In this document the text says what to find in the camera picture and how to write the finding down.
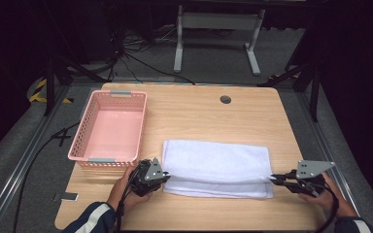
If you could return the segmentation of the black tripod stand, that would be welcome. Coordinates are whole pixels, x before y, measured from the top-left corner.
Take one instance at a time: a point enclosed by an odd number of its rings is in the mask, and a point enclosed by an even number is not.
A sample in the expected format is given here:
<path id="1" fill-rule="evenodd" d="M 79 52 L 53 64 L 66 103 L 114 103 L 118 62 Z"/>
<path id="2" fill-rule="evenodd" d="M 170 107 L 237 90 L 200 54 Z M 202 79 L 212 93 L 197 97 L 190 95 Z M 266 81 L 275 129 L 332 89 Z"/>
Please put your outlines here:
<path id="1" fill-rule="evenodd" d="M 55 89 L 54 80 L 58 79 L 61 85 L 70 85 L 73 81 L 70 72 L 67 67 L 70 66 L 85 76 L 89 77 L 91 80 L 97 83 L 108 83 L 109 80 L 103 79 L 96 75 L 95 73 L 89 71 L 81 64 L 68 59 L 61 55 L 52 55 L 49 58 L 47 65 L 47 71 L 45 78 L 47 80 L 47 104 L 45 116 L 48 116 L 55 106 Z"/>
<path id="2" fill-rule="evenodd" d="M 317 64 L 302 64 L 292 68 L 282 75 L 274 75 L 266 83 L 260 83 L 259 87 L 272 87 L 284 80 L 298 76 L 296 82 L 292 85 L 295 92 L 303 92 L 308 85 L 311 86 L 311 96 L 309 102 L 309 113 L 314 122 L 318 121 L 317 109 L 320 90 L 321 73 Z"/>

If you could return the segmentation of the person's right hand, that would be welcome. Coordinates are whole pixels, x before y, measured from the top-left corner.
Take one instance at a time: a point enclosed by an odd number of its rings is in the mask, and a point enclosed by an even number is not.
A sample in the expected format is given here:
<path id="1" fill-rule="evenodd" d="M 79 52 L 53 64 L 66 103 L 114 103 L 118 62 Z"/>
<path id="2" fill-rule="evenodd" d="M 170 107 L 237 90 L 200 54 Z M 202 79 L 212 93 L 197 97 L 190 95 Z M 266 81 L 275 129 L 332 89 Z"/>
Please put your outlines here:
<path id="1" fill-rule="evenodd" d="M 329 211 L 332 208 L 333 203 L 332 193 L 336 194 L 338 192 L 338 187 L 336 183 L 333 181 L 333 179 L 327 173 L 323 173 L 322 175 L 331 191 L 325 190 L 318 197 L 312 197 L 304 193 L 299 193 L 298 197 L 307 203 L 318 205 L 324 211 Z"/>

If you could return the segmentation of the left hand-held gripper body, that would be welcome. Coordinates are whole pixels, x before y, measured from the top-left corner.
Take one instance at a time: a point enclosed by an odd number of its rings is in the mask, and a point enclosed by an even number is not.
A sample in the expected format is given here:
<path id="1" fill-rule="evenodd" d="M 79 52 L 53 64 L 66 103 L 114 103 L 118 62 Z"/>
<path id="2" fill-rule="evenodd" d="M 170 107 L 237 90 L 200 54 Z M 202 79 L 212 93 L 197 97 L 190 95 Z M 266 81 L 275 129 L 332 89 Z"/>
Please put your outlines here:
<path id="1" fill-rule="evenodd" d="M 130 175 L 130 188 L 135 194 L 143 197 L 161 188 L 164 183 L 163 173 L 156 157 L 153 160 L 141 160 Z"/>

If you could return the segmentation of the white printed towel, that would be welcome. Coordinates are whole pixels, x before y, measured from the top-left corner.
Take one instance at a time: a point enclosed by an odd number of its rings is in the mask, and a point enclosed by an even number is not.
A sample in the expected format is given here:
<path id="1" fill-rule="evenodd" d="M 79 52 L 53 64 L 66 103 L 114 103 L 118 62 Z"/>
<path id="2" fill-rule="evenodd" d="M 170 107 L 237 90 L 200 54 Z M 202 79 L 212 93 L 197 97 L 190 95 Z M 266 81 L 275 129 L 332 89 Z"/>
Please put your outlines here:
<path id="1" fill-rule="evenodd" d="M 167 140 L 162 168 L 167 193 L 213 198 L 268 199 L 274 196 L 266 147 L 192 140 Z"/>

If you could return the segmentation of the grey tape strip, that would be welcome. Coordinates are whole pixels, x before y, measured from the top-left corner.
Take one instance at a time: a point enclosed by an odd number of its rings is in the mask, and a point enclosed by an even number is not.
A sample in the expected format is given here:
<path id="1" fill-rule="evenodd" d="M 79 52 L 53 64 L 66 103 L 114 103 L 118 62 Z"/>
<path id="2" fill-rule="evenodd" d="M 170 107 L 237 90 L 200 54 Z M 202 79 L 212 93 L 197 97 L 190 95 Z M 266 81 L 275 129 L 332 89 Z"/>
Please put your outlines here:
<path id="1" fill-rule="evenodd" d="M 78 197 L 79 197 L 78 193 L 62 192 L 62 193 L 55 193 L 52 200 L 53 201 L 76 201 Z"/>

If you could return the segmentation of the person's left hand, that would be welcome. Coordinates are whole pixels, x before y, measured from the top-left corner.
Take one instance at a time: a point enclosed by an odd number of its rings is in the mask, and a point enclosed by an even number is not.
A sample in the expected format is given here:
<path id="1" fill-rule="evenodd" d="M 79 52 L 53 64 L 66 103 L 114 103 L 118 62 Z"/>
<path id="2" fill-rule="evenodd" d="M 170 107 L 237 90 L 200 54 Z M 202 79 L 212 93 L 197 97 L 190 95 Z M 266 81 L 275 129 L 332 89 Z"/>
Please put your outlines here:
<path id="1" fill-rule="evenodd" d="M 115 211 L 118 209 L 119 201 L 121 199 L 124 199 L 123 210 L 125 213 L 127 213 L 131 209 L 133 209 L 136 205 L 148 202 L 153 197 L 151 193 L 148 193 L 145 196 L 140 197 L 137 194 L 129 190 L 126 190 L 129 177 L 134 170 L 135 170 L 135 166 L 127 167 L 122 177 L 116 181 L 116 183 L 114 184 L 110 192 L 110 195 L 107 199 L 107 203 L 110 206 L 112 206 Z"/>

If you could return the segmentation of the pink plastic basket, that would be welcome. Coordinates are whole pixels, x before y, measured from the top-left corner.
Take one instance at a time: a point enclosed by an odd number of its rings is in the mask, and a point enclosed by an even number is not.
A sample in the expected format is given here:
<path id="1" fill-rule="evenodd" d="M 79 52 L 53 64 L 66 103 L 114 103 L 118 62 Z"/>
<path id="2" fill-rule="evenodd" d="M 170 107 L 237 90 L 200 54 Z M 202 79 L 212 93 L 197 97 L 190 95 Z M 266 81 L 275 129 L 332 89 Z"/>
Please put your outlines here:
<path id="1" fill-rule="evenodd" d="M 94 90 L 68 158 L 86 167 L 123 167 L 138 160 L 147 93 Z"/>

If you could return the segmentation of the yellow black floor tape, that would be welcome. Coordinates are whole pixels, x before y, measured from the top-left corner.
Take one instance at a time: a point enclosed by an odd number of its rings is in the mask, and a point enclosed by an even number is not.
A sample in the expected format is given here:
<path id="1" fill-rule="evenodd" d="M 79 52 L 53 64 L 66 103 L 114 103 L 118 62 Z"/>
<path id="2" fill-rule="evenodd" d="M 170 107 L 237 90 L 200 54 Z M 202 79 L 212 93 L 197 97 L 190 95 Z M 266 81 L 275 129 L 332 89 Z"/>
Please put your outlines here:
<path id="1" fill-rule="evenodd" d="M 41 103 L 47 103 L 48 100 L 46 97 L 41 96 L 41 92 L 44 89 L 44 87 L 47 84 L 47 80 L 45 78 L 42 78 L 38 84 L 35 87 L 35 90 L 29 97 L 30 102 L 41 102 Z"/>

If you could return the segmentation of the grey metal stand frame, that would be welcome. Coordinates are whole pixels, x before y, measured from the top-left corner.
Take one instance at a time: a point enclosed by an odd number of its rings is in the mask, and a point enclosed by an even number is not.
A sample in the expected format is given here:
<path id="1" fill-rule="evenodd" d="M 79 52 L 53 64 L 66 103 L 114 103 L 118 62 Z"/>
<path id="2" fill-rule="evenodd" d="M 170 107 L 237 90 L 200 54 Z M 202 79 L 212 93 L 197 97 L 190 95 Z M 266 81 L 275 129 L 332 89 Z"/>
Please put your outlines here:
<path id="1" fill-rule="evenodd" d="M 264 20 L 265 11 L 260 10 L 254 15 L 216 14 L 216 13 L 189 13 L 184 7 L 178 7 L 177 16 L 177 46 L 173 70 L 175 73 L 182 71 L 183 63 L 183 30 L 184 29 L 222 29 L 222 30 L 246 30 L 252 31 L 253 36 L 245 44 L 247 57 L 255 76 L 260 75 L 254 47 Z"/>

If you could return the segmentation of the metal floor rail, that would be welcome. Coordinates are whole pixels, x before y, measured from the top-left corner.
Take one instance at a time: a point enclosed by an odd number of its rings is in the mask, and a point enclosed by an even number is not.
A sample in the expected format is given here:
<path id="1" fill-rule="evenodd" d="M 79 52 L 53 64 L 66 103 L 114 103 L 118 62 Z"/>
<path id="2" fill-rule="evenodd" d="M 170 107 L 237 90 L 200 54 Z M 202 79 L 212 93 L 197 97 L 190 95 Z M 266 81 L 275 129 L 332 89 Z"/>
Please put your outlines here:
<path id="1" fill-rule="evenodd" d="M 0 220 L 24 182 L 27 172 L 44 144 L 44 134 L 69 86 L 55 93 L 55 106 L 48 116 L 46 107 L 33 104 L 0 143 Z"/>
<path id="2" fill-rule="evenodd" d="M 372 188 L 358 168 L 329 104 L 325 100 L 319 101 L 318 121 L 314 121 L 310 114 L 308 96 L 304 93 L 296 93 L 295 96 L 308 128 L 312 131 L 312 138 L 318 144 L 320 157 L 335 163 L 329 176 L 334 179 L 342 196 L 357 215 L 373 226 L 369 213 L 373 209 Z"/>

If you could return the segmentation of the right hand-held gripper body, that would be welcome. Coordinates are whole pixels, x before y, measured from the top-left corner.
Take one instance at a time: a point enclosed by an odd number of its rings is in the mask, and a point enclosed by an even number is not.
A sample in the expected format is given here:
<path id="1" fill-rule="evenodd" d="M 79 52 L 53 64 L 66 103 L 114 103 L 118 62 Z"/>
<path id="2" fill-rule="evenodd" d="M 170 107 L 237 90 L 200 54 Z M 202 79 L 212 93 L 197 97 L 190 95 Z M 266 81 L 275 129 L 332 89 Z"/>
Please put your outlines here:
<path id="1" fill-rule="evenodd" d="M 292 193 L 304 193 L 318 197 L 324 191 L 325 180 L 322 173 L 334 166 L 334 162 L 300 160 L 297 168 L 290 172 L 296 184 L 289 190 Z"/>

